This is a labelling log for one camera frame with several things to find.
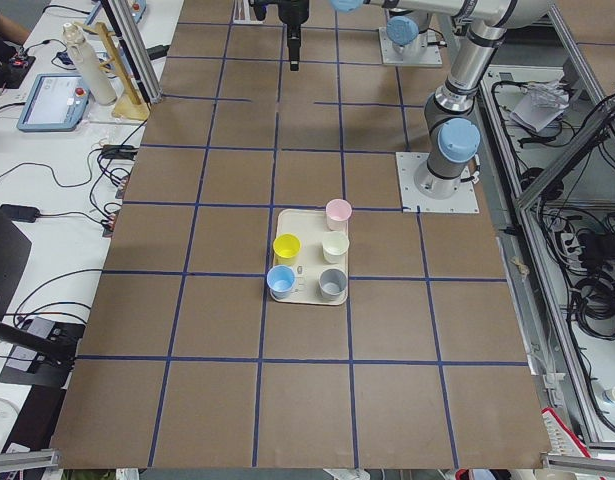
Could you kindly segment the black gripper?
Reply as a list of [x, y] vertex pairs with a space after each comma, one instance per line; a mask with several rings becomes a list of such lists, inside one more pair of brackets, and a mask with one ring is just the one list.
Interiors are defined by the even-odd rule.
[[288, 48], [289, 67], [291, 71], [300, 68], [300, 50], [302, 45], [301, 25], [309, 19], [310, 3], [308, 0], [250, 0], [258, 21], [263, 21], [267, 15], [267, 6], [276, 5], [279, 20], [287, 25], [286, 42]]

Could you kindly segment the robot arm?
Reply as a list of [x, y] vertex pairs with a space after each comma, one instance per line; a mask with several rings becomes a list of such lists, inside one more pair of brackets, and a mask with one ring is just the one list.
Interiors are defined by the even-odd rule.
[[445, 82], [428, 99], [425, 119], [432, 143], [426, 163], [414, 174], [425, 196], [448, 199], [458, 190], [466, 165], [476, 155], [481, 134], [469, 120], [480, 81], [507, 31], [528, 26], [552, 7], [551, 1], [377, 1], [385, 10], [469, 18]]
[[416, 10], [389, 11], [386, 34], [398, 53], [420, 52], [427, 47], [431, 14]]

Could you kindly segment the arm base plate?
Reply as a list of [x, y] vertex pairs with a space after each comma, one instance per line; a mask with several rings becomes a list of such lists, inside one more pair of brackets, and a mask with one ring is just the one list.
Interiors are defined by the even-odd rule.
[[443, 65], [438, 35], [431, 30], [419, 34], [406, 46], [393, 43], [386, 28], [378, 29], [382, 62], [384, 65], [440, 68]]
[[404, 212], [478, 214], [475, 193], [478, 172], [465, 166], [461, 176], [445, 180], [434, 176], [427, 165], [427, 152], [397, 152], [396, 165]]

